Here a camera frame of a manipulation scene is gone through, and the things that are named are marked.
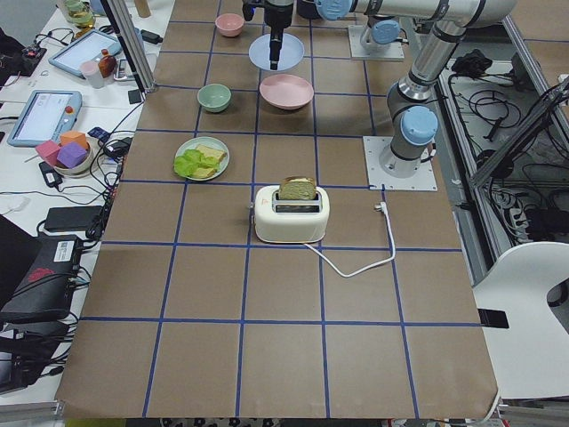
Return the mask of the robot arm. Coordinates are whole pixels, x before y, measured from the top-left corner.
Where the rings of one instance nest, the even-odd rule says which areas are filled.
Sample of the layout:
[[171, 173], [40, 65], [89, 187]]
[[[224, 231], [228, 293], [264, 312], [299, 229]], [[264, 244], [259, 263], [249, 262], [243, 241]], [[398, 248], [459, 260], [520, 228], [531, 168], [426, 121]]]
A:
[[389, 90], [394, 136], [390, 151], [398, 160], [416, 161], [437, 134], [437, 115], [427, 106], [432, 86], [462, 40], [466, 29], [453, 21], [436, 22], [408, 73]]
[[491, 26], [505, 18], [514, 1], [317, 1], [318, 15], [329, 21], [350, 13], [429, 20], [434, 23], [427, 41], [415, 58], [411, 73], [420, 80], [435, 79], [461, 42], [467, 28]]

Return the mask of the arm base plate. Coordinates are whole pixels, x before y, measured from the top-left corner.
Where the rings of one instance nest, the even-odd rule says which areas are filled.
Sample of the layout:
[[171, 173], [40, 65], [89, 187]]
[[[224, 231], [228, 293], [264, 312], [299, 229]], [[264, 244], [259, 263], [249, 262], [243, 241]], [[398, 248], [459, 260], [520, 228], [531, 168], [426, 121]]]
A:
[[437, 191], [431, 161], [407, 161], [391, 150], [391, 137], [363, 138], [368, 187], [375, 190]]
[[405, 58], [401, 42], [377, 44], [366, 25], [349, 26], [349, 44], [351, 57], [356, 60], [403, 61]]

